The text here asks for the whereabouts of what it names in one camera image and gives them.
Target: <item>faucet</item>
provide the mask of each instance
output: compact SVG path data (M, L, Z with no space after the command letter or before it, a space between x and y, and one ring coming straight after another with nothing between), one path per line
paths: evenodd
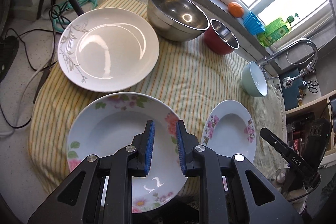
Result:
M301 70L299 72L299 75L295 76L295 77L286 77L283 79L283 86L285 87L285 89L289 88L290 86L293 85L293 82L295 80L297 80L298 78L310 73L311 71L314 70L314 66L316 65L317 62L317 57L318 57L318 50L316 45L309 40L308 38L300 38L298 40L295 40L292 44L289 44L288 46L284 47L283 49L281 49L280 51L271 54L270 56L264 57L262 59L260 59L259 61L257 61L257 65L259 65L262 73L265 76L266 81L269 81L271 79L274 78L278 78L278 77L268 77L267 72L264 68L265 65L269 64L271 61L273 61L274 59L280 57L281 55L289 52L290 50L294 49L295 47L297 47L298 45L308 45L313 49L313 60L307 65L306 68L304 68L303 70Z

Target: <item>red bowl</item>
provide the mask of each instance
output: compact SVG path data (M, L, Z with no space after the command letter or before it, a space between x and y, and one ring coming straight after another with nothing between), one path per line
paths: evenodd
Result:
M204 42L217 54L229 54L239 48L234 34L223 23L216 19L210 20L210 27L204 32Z

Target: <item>white plate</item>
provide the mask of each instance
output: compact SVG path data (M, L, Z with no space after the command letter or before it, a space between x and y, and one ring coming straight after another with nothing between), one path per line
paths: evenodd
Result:
M133 178L132 211L146 212L171 200L183 187L176 144L180 118L166 104L148 95L120 92L88 105L71 126L67 140L70 171L88 155L113 155L142 133L147 120L154 120L155 139L151 170L145 178Z
M154 68L159 41L141 16L120 8L100 8L76 18L63 32L58 61L76 85L114 92L139 83Z
M219 155L232 157L239 153L253 162L257 141L250 113L235 100L219 103L205 123L202 144ZM224 176L223 183L227 191Z

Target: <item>silver bolt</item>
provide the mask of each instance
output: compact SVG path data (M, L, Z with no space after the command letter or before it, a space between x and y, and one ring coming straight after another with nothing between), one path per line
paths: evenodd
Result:
M235 160L236 160L236 161L243 161L243 160L245 160L245 158L244 158L243 155L241 155L241 154L237 154L237 155L235 155Z
M196 145L195 150L198 152L203 152L205 150L205 147L203 145Z
M127 151L127 152L133 152L133 151L135 151L135 146L134 146L134 145L129 145L129 146L127 146L127 147L126 147L126 151Z
M97 156L96 155L90 155L86 159L87 159L88 162L94 162L94 161L97 160Z

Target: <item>dish soap bottle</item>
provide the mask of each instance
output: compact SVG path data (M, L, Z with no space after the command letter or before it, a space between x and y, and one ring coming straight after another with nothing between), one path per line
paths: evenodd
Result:
M257 38L261 45L264 47L269 47L274 44L277 40L283 37L285 34L289 33L292 29L291 23L294 21L293 16L289 16L287 21L284 22L281 17L269 23L265 26L265 31L257 34Z

